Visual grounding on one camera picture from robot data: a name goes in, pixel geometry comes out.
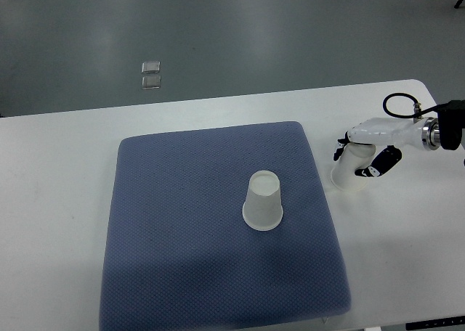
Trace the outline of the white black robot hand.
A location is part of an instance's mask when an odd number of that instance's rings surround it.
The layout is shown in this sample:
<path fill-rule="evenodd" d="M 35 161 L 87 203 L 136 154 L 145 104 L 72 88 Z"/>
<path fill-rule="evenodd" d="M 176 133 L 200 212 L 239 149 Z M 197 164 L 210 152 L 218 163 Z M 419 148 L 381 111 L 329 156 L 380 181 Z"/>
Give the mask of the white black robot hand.
<path fill-rule="evenodd" d="M 346 152 L 355 156 L 349 173 L 356 177 L 378 178 L 402 159 L 401 147 L 433 151 L 441 146 L 437 118 L 371 118 L 344 133 L 337 140 L 333 161 L 342 164 Z"/>

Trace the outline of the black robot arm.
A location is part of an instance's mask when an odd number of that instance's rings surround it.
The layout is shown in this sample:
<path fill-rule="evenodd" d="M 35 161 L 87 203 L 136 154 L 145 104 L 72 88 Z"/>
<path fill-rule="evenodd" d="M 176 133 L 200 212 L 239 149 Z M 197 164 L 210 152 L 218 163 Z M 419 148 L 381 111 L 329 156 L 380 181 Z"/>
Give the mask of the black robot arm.
<path fill-rule="evenodd" d="M 457 150 L 464 130 L 464 100 L 451 100 L 437 109 L 440 145 L 444 150 Z"/>

